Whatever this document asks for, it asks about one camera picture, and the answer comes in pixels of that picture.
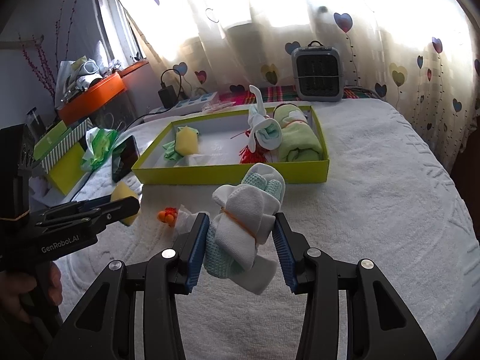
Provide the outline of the person's left hand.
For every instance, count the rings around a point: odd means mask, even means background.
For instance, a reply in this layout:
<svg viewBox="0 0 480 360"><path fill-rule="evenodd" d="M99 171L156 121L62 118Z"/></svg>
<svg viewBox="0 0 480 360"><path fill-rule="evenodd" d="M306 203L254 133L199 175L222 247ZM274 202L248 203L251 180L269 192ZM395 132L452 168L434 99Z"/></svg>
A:
<svg viewBox="0 0 480 360"><path fill-rule="evenodd" d="M1 306L16 316L19 320L29 323L29 317L20 305L20 295L26 294L37 286L37 281L28 275L7 275L1 273ZM50 300L59 306L63 302L63 286L61 283L60 269L54 262L49 264L49 288Z"/></svg>

